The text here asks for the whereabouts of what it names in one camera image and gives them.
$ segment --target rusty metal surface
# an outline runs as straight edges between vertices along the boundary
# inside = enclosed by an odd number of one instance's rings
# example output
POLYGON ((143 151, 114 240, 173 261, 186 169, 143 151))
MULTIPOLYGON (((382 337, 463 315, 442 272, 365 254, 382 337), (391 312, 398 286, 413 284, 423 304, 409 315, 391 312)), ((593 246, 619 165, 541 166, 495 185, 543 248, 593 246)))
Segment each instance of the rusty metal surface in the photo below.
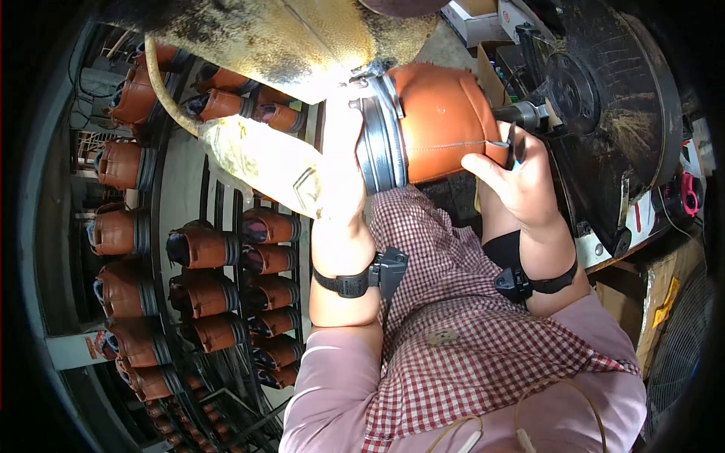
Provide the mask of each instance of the rusty metal surface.
POLYGON ((356 67, 413 60, 437 16, 388 17, 357 0, 109 0, 99 19, 317 104, 356 67))

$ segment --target cardboard box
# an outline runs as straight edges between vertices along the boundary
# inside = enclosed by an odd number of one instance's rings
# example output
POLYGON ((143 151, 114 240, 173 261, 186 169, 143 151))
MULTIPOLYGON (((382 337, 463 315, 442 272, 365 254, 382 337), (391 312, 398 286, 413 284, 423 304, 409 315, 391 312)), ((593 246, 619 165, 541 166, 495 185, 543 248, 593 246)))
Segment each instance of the cardboard box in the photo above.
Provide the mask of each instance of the cardboard box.
POLYGON ((513 39, 513 42, 519 44, 518 35, 516 34, 516 25, 521 25, 524 22, 533 24, 534 21, 529 19, 516 5, 508 0, 499 0, 499 23, 505 30, 509 38, 513 39))
POLYGON ((454 1, 444 6, 441 13, 466 47, 476 47, 480 41, 508 39, 496 13, 474 17, 454 1))
POLYGON ((504 92, 503 82, 496 75, 496 71, 486 54, 496 52, 498 46, 510 46, 511 41, 484 41, 478 43, 478 85, 484 90, 491 107, 500 107, 511 104, 511 98, 504 92))
POLYGON ((498 0, 457 0, 456 3, 474 17, 498 11, 498 0))

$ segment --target black velcro strap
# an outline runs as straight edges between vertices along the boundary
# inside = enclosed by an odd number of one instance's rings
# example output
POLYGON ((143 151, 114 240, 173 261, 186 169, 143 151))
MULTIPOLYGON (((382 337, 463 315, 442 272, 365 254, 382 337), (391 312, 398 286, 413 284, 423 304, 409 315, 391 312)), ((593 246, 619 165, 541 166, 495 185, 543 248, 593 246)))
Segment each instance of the black velcro strap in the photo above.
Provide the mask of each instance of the black velcro strap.
POLYGON ((320 286, 330 291, 335 291, 340 297, 355 299, 361 297, 368 290, 370 269, 365 269, 357 275, 345 275, 337 278, 327 278, 321 275, 317 269, 312 268, 312 275, 320 286))
POLYGON ((566 273, 560 277, 557 278, 551 278, 549 280, 531 280, 529 279, 529 286, 532 290, 536 291, 537 293, 542 294, 554 294, 562 289, 566 288, 567 286, 571 285, 571 282, 574 281, 574 276, 576 275, 577 270, 577 261, 574 257, 574 264, 571 265, 571 269, 566 271, 566 273))

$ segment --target black metal disc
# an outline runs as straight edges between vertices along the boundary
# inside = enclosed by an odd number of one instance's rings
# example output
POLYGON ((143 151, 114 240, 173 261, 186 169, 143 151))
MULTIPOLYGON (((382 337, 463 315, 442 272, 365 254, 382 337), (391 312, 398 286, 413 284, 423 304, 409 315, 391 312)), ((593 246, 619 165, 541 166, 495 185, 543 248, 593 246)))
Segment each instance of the black metal disc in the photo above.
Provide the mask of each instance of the black metal disc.
POLYGON ((581 214, 608 252, 620 256, 627 242, 620 225, 623 178, 631 203, 676 169, 682 147, 677 88, 637 18, 598 1, 562 2, 558 11, 566 33, 549 43, 547 80, 539 89, 564 122, 549 145, 567 167, 581 214))

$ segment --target wrist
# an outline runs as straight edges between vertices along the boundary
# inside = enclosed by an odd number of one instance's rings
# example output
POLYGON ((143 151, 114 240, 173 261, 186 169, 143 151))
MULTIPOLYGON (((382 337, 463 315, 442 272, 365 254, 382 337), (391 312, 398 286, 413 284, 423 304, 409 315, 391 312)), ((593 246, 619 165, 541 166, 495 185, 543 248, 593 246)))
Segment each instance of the wrist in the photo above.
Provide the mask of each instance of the wrist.
POLYGON ((356 275, 375 257, 375 239, 363 216, 350 223, 316 220, 312 227, 312 264, 328 278, 356 275))

